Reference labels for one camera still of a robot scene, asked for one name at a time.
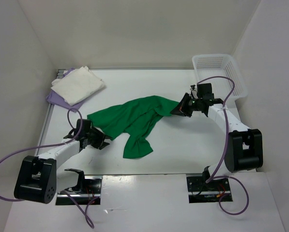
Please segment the white t shirt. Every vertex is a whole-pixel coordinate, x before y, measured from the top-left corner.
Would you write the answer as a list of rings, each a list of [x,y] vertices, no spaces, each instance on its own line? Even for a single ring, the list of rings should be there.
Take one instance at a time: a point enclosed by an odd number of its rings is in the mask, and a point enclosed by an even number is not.
[[[62,97],[69,106],[74,106],[105,86],[103,80],[85,66],[73,70],[61,80],[55,81],[51,90]]]

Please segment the purple t shirt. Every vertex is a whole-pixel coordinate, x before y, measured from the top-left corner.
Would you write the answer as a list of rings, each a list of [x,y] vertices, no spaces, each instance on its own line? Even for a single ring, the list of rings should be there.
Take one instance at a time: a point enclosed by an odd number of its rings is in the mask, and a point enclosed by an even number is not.
[[[75,70],[74,68],[71,68],[69,70],[59,69],[55,81],[61,80],[74,70]],[[79,110],[80,107],[84,104],[84,101],[80,101],[79,103],[70,106],[61,96],[59,96],[53,90],[51,90],[50,93],[46,96],[46,101],[50,104],[57,105],[68,110],[72,108]]]

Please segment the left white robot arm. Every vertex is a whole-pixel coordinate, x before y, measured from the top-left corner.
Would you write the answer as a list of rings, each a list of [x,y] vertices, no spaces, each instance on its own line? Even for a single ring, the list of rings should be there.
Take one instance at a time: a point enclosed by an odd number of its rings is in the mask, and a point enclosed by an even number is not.
[[[95,127],[72,129],[62,144],[39,156],[26,156],[20,167],[15,184],[14,197],[17,200],[48,204],[57,190],[57,169],[87,146],[103,149],[112,137]]]

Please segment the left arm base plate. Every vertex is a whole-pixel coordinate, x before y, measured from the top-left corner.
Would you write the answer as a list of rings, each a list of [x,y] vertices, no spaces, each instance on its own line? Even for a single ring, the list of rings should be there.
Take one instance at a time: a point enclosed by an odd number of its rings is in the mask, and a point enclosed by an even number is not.
[[[76,185],[68,187],[64,191],[67,192],[79,205],[100,205],[101,202],[101,176],[86,175],[81,183],[78,181]]]

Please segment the green t shirt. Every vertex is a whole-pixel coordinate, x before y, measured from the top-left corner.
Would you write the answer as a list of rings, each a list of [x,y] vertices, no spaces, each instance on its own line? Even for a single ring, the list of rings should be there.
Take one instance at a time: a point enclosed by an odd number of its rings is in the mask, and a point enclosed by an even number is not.
[[[94,112],[87,115],[87,119],[111,140],[122,133],[129,134],[123,158],[140,159],[153,152],[147,137],[156,123],[165,116],[171,116],[170,112],[178,104],[177,101],[153,95]]]

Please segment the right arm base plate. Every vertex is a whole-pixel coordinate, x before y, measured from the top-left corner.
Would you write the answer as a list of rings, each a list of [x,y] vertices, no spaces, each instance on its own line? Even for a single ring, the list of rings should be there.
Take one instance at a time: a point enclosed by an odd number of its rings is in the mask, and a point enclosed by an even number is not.
[[[189,203],[232,202],[228,179],[217,179],[206,184],[200,174],[186,176]]]

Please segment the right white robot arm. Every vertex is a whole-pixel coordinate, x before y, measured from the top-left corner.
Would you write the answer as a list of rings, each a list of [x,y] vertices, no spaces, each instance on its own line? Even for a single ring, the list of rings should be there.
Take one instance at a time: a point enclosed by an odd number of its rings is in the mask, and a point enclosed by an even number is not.
[[[220,161],[204,169],[202,185],[214,189],[221,178],[238,171],[249,171],[263,166],[262,133],[242,123],[221,99],[192,98],[185,93],[183,99],[170,112],[177,116],[191,117],[194,111],[202,112],[225,134],[225,146]]]

